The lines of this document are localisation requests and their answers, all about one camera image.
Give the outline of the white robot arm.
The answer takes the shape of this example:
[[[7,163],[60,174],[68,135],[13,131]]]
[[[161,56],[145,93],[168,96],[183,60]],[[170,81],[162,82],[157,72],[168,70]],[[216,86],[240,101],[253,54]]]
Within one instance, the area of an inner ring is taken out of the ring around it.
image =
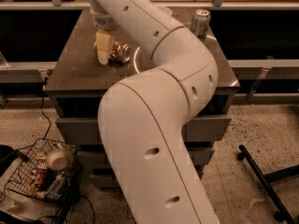
[[[104,94],[98,127],[137,224],[220,224],[183,142],[211,100],[218,66],[181,22],[149,0],[90,0],[154,62]]]

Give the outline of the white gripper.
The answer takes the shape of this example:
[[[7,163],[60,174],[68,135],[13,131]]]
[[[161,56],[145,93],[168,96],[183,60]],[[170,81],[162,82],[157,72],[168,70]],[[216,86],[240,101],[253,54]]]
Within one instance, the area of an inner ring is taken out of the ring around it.
[[[98,29],[96,32],[96,52],[100,64],[107,64],[110,52],[113,47],[114,38],[107,31],[112,31],[118,24],[105,11],[95,11],[90,9],[94,24]]]

